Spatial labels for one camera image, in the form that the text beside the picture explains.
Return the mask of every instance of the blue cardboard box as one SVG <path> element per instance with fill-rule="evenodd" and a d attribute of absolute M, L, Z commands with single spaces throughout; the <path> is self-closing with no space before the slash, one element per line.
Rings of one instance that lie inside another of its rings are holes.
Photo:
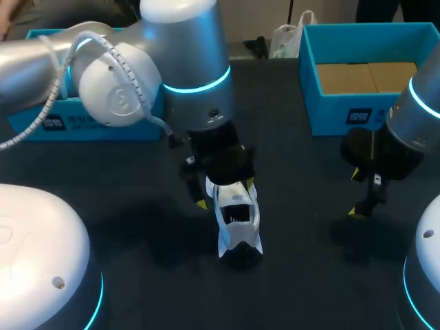
<path fill-rule="evenodd" d="M 31 30 L 27 39 L 38 35 L 49 35 L 60 30 Z M 20 133 L 35 119 L 42 106 L 21 111 L 8 116 L 11 127 Z M 162 117 L 164 103 L 159 93 L 152 109 L 152 114 Z M 79 98 L 58 100 L 42 125 L 29 136 L 29 141 L 155 141 L 160 140 L 161 129 L 141 120 L 128 127 L 107 127 L 96 122 L 84 109 Z"/>
<path fill-rule="evenodd" d="M 312 135 L 344 135 L 352 127 L 379 129 L 399 93 L 325 94 L 317 65 L 414 62 L 440 41 L 431 23 L 306 25 L 299 75 Z M 355 116 L 361 120 L 350 120 Z"/>

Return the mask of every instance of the blue light ring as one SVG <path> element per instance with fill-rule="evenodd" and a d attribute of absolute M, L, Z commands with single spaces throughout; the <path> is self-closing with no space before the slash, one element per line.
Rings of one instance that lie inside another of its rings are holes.
<path fill-rule="evenodd" d="M 91 317 L 89 323 L 84 328 L 84 330 L 89 330 L 91 325 L 93 324 L 94 320 L 96 319 L 96 316 L 98 315 L 99 309 L 101 308 L 103 295 L 104 295 L 104 277 L 102 277 L 102 274 L 101 274 L 101 293 L 99 295 L 99 301 L 98 301 L 98 304 L 96 305 L 96 309 L 95 309 L 95 312 L 93 313 L 93 316 Z"/>
<path fill-rule="evenodd" d="M 71 69 L 70 65 L 67 67 L 67 73 L 64 77 L 64 83 L 65 83 L 68 91 L 71 91 L 71 90 L 75 91 L 76 90 L 74 83 L 73 83 L 73 80 L 72 80 L 72 69 Z"/>
<path fill-rule="evenodd" d="M 417 314 L 417 316 L 419 316 L 420 320 L 428 327 L 429 330 L 435 330 L 433 327 L 431 327 L 429 325 L 429 323 L 424 319 L 424 317 L 419 313 L 419 311 L 417 310 L 416 306 L 413 303 L 413 300 L 410 297 L 410 294 L 408 292 L 408 288 L 406 286 L 406 279 L 405 279 L 405 269 L 406 269 L 406 258 L 405 258 L 405 263 L 404 263 L 404 287 L 405 287 L 405 292 L 406 292 L 406 296 L 408 297 L 408 301 L 411 304 L 412 309 L 414 309 L 415 313 Z"/>
<path fill-rule="evenodd" d="M 415 93 L 414 88 L 413 88 L 413 77 L 411 77 L 410 79 L 410 83 L 408 86 L 411 95 L 413 96 L 415 102 L 417 102 L 419 104 L 420 107 L 422 107 L 423 109 L 425 109 L 428 113 L 430 113 L 431 115 L 433 115 L 434 117 L 437 117 L 438 119 L 440 119 L 440 113 L 432 110 L 429 106 L 427 106 L 421 99 L 420 97 Z"/>
<path fill-rule="evenodd" d="M 165 84 L 164 86 L 167 90 L 173 91 L 174 93 L 180 93 L 180 94 L 200 93 L 201 91 L 207 91 L 209 89 L 216 87 L 217 85 L 220 85 L 229 76 L 230 72 L 231 72 L 231 66 L 228 67 L 228 70 L 226 70 L 225 74 L 222 75 L 222 77 L 220 77 L 219 79 L 217 79 L 216 81 L 210 84 L 198 88 L 174 88 Z"/>

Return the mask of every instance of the cardboard box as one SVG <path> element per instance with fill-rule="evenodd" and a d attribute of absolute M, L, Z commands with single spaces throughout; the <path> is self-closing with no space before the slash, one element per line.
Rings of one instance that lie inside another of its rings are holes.
<path fill-rule="evenodd" d="M 378 93 L 401 93 L 417 72 L 414 62 L 369 63 Z"/>
<path fill-rule="evenodd" d="M 299 75 L 312 134 L 379 129 L 439 41 L 431 23 L 306 25 Z"/>
<path fill-rule="evenodd" d="M 49 35 L 60 30 L 31 30 L 27 39 L 38 35 Z M 11 127 L 20 133 L 40 113 L 42 106 L 21 111 L 8 116 Z M 159 93 L 151 110 L 154 116 L 162 117 L 164 103 L 162 93 Z M 161 128 L 141 120 L 128 127 L 108 127 L 96 122 L 85 110 L 79 98 L 56 101 L 52 111 L 42 125 L 30 135 L 28 141 L 156 141 L 160 140 Z"/>
<path fill-rule="evenodd" d="M 401 93 L 417 72 L 415 63 L 318 64 L 324 94 Z"/>

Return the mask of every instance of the wall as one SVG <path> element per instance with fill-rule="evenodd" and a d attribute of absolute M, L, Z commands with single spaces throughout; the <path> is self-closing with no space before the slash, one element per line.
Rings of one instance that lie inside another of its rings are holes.
<path fill-rule="evenodd" d="M 243 41 L 263 35 L 287 22 L 289 0 L 219 0 L 227 40 Z M 312 10 L 321 23 L 354 22 L 357 0 L 294 0 L 292 23 L 305 10 Z"/>

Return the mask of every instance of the white plastic bag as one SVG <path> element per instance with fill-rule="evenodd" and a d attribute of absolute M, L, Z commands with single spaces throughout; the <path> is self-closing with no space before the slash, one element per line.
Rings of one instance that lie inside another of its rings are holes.
<path fill-rule="evenodd" d="M 309 24 L 318 24 L 315 14 L 306 10 L 301 15 L 298 26 L 282 25 L 274 31 L 270 45 L 270 58 L 298 57 L 300 53 L 301 35 L 304 28 L 304 16 L 310 14 Z"/>

